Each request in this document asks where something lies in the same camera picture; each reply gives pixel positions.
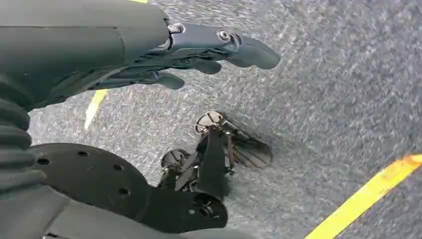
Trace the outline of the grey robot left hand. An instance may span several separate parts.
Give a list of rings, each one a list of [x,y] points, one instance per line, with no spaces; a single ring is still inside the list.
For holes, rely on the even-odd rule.
[[[227,176],[272,160],[221,113],[200,117],[192,154],[176,149],[151,186],[124,158],[75,143],[32,145],[29,113],[85,91],[169,89],[169,69],[216,74],[221,61],[273,69],[266,44],[222,27],[172,22],[132,0],[0,3],[0,236],[3,239],[248,239],[226,227]]]

